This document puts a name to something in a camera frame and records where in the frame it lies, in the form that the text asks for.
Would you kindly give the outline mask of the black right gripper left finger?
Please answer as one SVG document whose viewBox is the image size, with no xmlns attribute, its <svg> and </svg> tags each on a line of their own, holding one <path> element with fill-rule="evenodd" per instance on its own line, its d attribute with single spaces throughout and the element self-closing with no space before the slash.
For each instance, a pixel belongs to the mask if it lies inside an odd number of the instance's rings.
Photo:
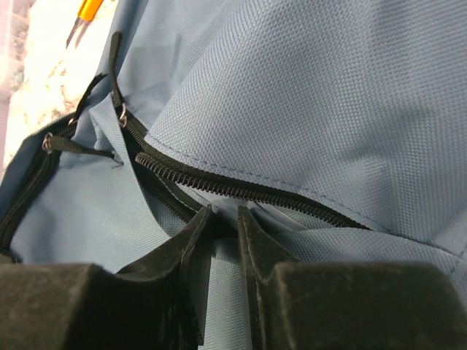
<svg viewBox="0 0 467 350">
<path fill-rule="evenodd" d="M 1 265 L 3 349 L 197 349 L 204 343 L 212 209 L 110 273 L 94 264 Z"/>
</svg>

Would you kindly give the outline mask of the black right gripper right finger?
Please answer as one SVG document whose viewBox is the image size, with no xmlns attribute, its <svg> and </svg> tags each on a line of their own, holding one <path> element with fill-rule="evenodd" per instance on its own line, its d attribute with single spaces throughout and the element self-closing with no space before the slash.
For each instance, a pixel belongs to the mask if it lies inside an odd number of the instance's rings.
<svg viewBox="0 0 467 350">
<path fill-rule="evenodd" d="M 464 349 L 448 278 L 415 262 L 307 263 L 238 210 L 249 349 Z"/>
</svg>

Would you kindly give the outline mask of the blue backpack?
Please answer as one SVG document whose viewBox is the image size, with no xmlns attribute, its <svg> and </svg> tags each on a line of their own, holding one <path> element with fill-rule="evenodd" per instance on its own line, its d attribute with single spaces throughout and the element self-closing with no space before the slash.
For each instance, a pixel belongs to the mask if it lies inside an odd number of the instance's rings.
<svg viewBox="0 0 467 350">
<path fill-rule="evenodd" d="M 427 263 L 466 313 L 464 1 L 120 1 L 1 184 L 1 265 L 110 273 L 212 209 L 204 343 L 249 349 L 238 210 L 306 263 Z"/>
</svg>

